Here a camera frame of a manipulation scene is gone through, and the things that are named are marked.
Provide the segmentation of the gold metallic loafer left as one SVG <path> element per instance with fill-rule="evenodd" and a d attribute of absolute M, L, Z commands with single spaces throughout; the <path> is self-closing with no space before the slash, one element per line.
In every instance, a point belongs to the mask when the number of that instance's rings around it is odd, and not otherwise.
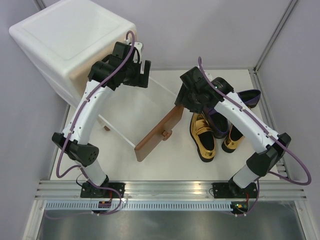
<path fill-rule="evenodd" d="M 194 113 L 190 120 L 189 133 L 193 139 L 199 158 L 204 163 L 211 162 L 216 155 L 213 130 L 202 114 Z"/>

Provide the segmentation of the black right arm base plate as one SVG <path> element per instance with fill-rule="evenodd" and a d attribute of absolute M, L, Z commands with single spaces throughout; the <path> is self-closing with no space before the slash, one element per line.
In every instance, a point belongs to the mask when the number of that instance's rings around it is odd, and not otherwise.
<path fill-rule="evenodd" d="M 215 199 L 255 199 L 258 196 L 258 187 L 252 182 L 246 188 L 228 182 L 213 182 L 213 197 Z"/>

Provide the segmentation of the aluminium corner frame post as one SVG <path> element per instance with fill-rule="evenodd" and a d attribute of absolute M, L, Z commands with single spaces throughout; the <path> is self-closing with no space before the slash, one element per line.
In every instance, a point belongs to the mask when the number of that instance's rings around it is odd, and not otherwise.
<path fill-rule="evenodd" d="M 276 40 L 278 39 L 280 33 L 282 32 L 283 28 L 285 27 L 287 21 L 289 20 L 291 14 L 295 10 L 296 6 L 298 5 L 299 0 L 290 0 L 287 7 L 285 8 L 279 22 L 277 23 L 274 31 L 271 34 L 264 50 L 262 51 L 257 63 L 253 67 L 253 72 L 255 74 L 258 73 L 259 69 L 262 67 L 266 57 L 268 56 L 269 52 L 271 51 L 273 45 L 275 44 Z"/>

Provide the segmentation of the white plastic shoe cabinet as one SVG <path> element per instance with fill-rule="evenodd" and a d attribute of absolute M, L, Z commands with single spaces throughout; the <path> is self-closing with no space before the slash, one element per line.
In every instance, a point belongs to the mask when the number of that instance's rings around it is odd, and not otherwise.
<path fill-rule="evenodd" d="M 18 46 L 71 106 L 75 98 L 68 73 L 76 56 L 107 34 L 128 31 L 136 33 L 136 25 L 90 0 L 60 0 L 9 28 Z"/>

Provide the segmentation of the gold metallic loafer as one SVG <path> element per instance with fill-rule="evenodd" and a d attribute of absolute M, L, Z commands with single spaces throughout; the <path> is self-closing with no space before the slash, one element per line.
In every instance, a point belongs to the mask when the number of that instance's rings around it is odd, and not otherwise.
<path fill-rule="evenodd" d="M 199 158 L 204 163 L 211 162 L 216 155 L 213 130 L 202 114 L 194 113 L 190 120 L 189 133 L 193 139 Z"/>
<path fill-rule="evenodd" d="M 226 153 L 233 153 L 241 144 L 245 136 L 232 125 L 230 131 L 221 144 L 222 150 Z"/>

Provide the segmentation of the gold metallic loafer right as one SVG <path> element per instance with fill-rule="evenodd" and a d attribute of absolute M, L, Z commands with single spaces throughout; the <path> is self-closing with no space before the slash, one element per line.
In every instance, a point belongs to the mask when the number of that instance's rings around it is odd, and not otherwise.
<path fill-rule="evenodd" d="M 221 144 L 222 150 L 226 153 L 233 153 L 241 144 L 245 136 L 232 125 L 230 131 Z"/>

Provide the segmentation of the aluminium mounting rail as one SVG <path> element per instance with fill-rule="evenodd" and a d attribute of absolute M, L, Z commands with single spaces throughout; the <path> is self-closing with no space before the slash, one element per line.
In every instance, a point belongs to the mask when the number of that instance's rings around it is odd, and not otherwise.
<path fill-rule="evenodd" d="M 212 199 L 211 181 L 125 181 L 124 198 L 133 201 L 205 201 Z M 303 187 L 283 180 L 261 180 L 261 201 L 305 201 Z M 79 200 L 81 187 L 72 180 L 42 180 L 36 200 Z"/>

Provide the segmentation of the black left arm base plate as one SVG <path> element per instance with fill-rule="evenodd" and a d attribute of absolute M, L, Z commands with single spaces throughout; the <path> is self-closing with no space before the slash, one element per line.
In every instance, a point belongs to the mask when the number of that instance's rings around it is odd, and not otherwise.
<path fill-rule="evenodd" d="M 124 196 L 125 192 L 125 183 L 124 182 L 109 182 L 107 187 L 114 189 L 119 192 L 121 197 Z M 88 181 L 84 182 L 81 187 L 80 198 L 106 198 L 106 199 L 119 199 L 119 196 L 116 192 L 112 190 L 100 189 L 94 187 Z"/>

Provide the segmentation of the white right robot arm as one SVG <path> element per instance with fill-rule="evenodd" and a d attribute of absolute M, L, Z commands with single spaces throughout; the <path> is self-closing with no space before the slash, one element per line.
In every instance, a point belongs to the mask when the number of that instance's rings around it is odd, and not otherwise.
<path fill-rule="evenodd" d="M 222 77 L 213 80 L 195 66 L 180 76 L 182 85 L 176 103 L 192 113 L 213 108 L 227 118 L 251 143 L 255 151 L 229 180 L 228 192 L 241 197 L 253 181 L 264 177 L 283 157 L 291 143 L 287 133 L 279 134 L 260 120 Z"/>

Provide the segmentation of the brown lower drawer knob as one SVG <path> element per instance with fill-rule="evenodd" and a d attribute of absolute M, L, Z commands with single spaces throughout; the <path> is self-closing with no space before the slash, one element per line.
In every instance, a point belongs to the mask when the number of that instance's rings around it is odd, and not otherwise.
<path fill-rule="evenodd" d="M 163 141 L 166 141 L 166 140 L 168 140 L 169 138 L 170 138 L 170 136 L 172 135 L 172 130 L 169 130 L 169 131 L 166 131 L 166 130 L 164 130 L 163 132 L 162 132 L 162 136 L 163 136 Z"/>

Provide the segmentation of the aluminium left frame post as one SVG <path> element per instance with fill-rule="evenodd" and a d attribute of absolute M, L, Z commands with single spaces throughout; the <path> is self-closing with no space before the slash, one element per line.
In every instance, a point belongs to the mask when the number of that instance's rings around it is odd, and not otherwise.
<path fill-rule="evenodd" d="M 38 11 L 44 10 L 47 6 L 43 0 L 33 0 Z"/>

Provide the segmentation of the beige upper drawer front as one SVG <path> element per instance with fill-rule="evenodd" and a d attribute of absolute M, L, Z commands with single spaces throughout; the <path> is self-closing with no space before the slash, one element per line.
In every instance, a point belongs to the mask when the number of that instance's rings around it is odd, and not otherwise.
<path fill-rule="evenodd" d="M 74 62 L 76 65 L 72 67 L 67 75 L 70 82 L 69 91 L 74 97 L 73 106 L 77 106 L 82 98 L 92 65 L 111 54 L 116 42 L 131 43 L 132 35 L 127 34 L 126 31 L 123 33 L 109 33 L 75 57 Z"/>

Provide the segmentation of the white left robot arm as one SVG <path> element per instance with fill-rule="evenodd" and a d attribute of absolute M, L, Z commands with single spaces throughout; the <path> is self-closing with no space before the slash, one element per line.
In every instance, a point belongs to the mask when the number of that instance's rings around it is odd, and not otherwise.
<path fill-rule="evenodd" d="M 109 178 L 98 162 L 99 148 L 89 139 L 103 103 L 121 84 L 147 88 L 151 62 L 142 63 L 141 42 L 116 42 L 112 54 L 94 63 L 84 94 L 69 124 L 52 141 L 77 163 L 87 181 L 81 185 L 81 198 L 121 198 L 109 186 Z"/>

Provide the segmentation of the brown-front pulled-out drawer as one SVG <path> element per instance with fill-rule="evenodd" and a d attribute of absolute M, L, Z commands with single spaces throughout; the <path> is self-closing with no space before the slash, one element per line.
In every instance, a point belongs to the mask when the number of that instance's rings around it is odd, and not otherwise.
<path fill-rule="evenodd" d="M 181 120 L 184 107 L 175 105 L 176 95 L 149 78 L 148 87 L 121 85 L 104 102 L 99 119 L 133 147 L 142 162 L 163 141 L 162 132 Z"/>

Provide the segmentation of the purple metallic loafer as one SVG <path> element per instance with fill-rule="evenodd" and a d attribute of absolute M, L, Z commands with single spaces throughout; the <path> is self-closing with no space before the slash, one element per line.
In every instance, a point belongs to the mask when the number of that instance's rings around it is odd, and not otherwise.
<path fill-rule="evenodd" d="M 206 108 L 204 115 L 213 131 L 213 136 L 217 139 L 225 138 L 229 133 L 228 120 L 213 108 Z"/>
<path fill-rule="evenodd" d="M 237 93 L 243 103 L 249 108 L 255 108 L 260 99 L 261 99 L 261 91 L 258 89 L 249 89 L 240 91 Z"/>

